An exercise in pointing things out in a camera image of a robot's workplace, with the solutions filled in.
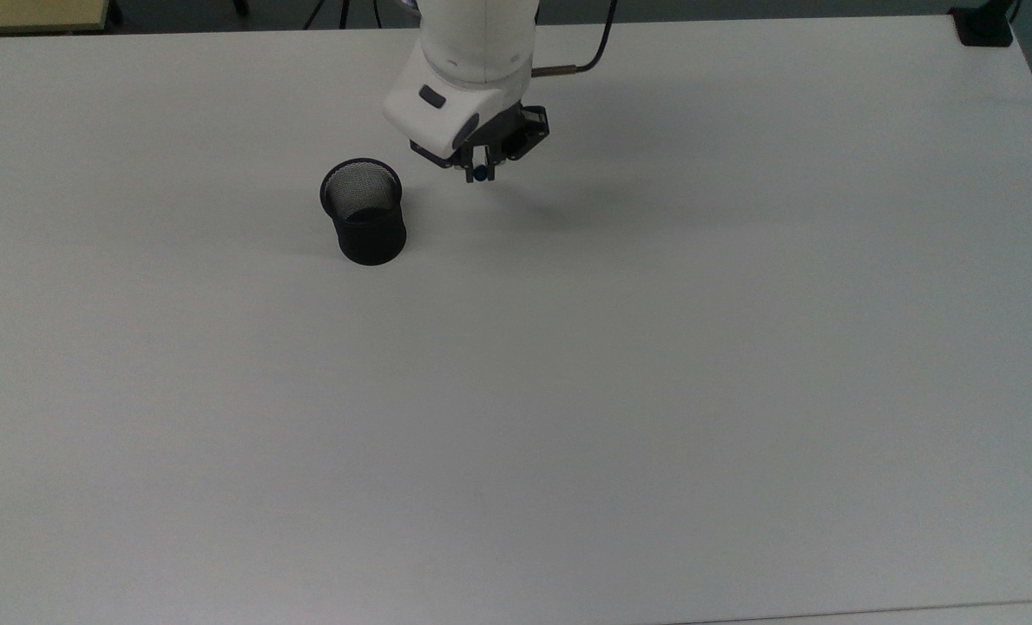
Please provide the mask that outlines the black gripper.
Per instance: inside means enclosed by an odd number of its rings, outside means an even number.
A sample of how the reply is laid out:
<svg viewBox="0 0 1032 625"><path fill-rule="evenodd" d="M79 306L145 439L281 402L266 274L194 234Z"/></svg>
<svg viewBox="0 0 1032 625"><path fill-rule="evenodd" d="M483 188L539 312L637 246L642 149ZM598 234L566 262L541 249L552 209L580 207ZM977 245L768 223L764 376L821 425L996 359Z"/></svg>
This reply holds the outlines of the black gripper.
<svg viewBox="0 0 1032 625"><path fill-rule="evenodd" d="M463 170L467 183L477 180L476 173L485 173L485 179L496 180L496 167L520 160L548 135L546 109L519 102L484 124L480 116L472 116L463 129L457 131L455 151L449 157L440 157L414 141L410 142L410 149L440 168Z"/></svg>

